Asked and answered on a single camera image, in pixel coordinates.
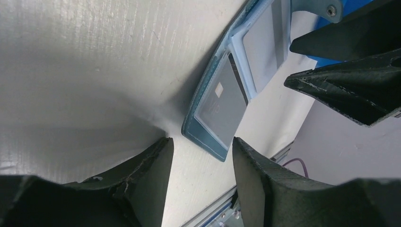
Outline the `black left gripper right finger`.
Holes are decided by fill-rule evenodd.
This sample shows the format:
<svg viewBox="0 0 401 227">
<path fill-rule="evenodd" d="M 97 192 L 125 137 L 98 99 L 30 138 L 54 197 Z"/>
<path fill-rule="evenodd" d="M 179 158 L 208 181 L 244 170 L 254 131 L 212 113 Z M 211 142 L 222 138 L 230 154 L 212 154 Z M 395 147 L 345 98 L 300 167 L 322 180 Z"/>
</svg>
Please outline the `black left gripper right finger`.
<svg viewBox="0 0 401 227">
<path fill-rule="evenodd" d="M 398 227 L 401 181 L 330 185 L 296 174 L 235 137 L 233 164 L 246 227 Z"/>
</svg>

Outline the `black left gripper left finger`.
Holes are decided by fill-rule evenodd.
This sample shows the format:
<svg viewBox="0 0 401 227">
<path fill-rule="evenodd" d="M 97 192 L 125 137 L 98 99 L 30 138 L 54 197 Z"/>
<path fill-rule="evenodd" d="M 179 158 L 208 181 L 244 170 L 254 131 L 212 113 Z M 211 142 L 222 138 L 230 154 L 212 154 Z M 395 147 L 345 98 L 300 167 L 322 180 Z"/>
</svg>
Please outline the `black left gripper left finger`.
<svg viewBox="0 0 401 227">
<path fill-rule="evenodd" d="M 78 183 L 0 177 L 3 227 L 159 227 L 174 154 L 160 138 L 137 156 Z"/>
</svg>

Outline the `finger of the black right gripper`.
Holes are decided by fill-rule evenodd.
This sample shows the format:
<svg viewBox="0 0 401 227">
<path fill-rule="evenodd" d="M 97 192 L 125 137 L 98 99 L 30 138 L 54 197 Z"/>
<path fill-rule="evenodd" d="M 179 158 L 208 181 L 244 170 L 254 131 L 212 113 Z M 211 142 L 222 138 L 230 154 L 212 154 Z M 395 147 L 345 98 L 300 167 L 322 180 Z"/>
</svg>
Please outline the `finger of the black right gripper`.
<svg viewBox="0 0 401 227">
<path fill-rule="evenodd" d="M 359 125 L 373 126 L 401 110 L 401 51 L 294 73 L 284 86 Z"/>
<path fill-rule="evenodd" d="M 323 35 L 312 31 L 293 40 L 290 51 L 303 55 L 353 61 L 389 54 L 401 56 L 401 2 L 373 0 L 345 16 L 338 23 L 334 41 L 324 43 Z"/>
</svg>

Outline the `silver credit card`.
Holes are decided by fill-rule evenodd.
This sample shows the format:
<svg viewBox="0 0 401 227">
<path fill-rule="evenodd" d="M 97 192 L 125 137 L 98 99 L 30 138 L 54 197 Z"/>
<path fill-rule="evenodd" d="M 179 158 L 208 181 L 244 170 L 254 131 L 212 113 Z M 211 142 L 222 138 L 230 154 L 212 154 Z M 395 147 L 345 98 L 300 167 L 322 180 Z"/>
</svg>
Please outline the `silver credit card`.
<svg viewBox="0 0 401 227">
<path fill-rule="evenodd" d="M 248 105 L 248 99 L 231 53 L 221 59 L 202 95 L 196 120 L 228 149 Z"/>
</svg>

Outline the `white magnetic stripe card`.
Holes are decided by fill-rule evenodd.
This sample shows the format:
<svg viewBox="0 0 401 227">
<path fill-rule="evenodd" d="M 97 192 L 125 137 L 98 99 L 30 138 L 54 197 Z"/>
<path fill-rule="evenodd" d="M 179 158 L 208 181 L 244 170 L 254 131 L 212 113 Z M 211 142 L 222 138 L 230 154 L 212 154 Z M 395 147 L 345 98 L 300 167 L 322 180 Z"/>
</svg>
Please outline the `white magnetic stripe card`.
<svg viewBox="0 0 401 227">
<path fill-rule="evenodd" d="M 248 15 L 243 44 L 257 93 L 263 91 L 288 56 L 291 3 L 261 0 Z"/>
</svg>

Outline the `teal leather card holder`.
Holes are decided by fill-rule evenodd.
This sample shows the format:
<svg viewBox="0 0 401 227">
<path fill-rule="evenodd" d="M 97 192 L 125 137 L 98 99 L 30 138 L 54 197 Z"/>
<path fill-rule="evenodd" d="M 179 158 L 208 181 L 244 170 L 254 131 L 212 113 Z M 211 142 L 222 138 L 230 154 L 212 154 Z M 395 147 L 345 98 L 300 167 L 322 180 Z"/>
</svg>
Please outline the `teal leather card holder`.
<svg viewBox="0 0 401 227">
<path fill-rule="evenodd" d="M 247 1 L 202 75 L 182 135 L 224 162 L 249 102 L 288 57 L 292 13 L 306 11 L 338 23 L 343 8 L 341 0 Z"/>
</svg>

